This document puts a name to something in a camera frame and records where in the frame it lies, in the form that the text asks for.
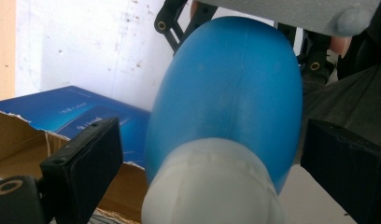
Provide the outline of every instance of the torn cardboard edge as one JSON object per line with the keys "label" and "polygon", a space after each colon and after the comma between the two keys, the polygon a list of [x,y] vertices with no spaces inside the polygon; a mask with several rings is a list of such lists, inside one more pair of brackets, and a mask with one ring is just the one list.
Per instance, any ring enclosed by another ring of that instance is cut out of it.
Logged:
{"label": "torn cardboard edge", "polygon": [[[42,176],[39,163],[68,140],[56,133],[34,129],[21,116],[0,111],[0,178],[31,175],[38,179]],[[123,220],[140,222],[147,189],[144,169],[135,163],[123,163],[98,208]]]}

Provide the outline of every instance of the blue bottle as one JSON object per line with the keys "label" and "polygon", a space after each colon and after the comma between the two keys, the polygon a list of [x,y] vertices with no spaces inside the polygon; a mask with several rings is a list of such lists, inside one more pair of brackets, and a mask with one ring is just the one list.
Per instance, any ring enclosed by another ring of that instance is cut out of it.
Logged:
{"label": "blue bottle", "polygon": [[282,34],[237,17],[198,28],[170,64],[149,120],[143,223],[262,223],[271,218],[263,209],[280,223],[276,194],[301,117],[301,75]]}

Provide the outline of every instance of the cardboard box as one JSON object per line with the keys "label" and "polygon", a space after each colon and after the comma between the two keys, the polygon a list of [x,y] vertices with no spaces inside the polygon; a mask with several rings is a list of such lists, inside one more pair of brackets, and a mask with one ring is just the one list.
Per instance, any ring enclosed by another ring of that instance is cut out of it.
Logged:
{"label": "cardboard box", "polygon": [[41,177],[40,162],[87,125],[110,117],[120,118],[125,163],[98,207],[140,222],[148,189],[142,167],[149,112],[90,91],[67,87],[1,101],[0,178]]}

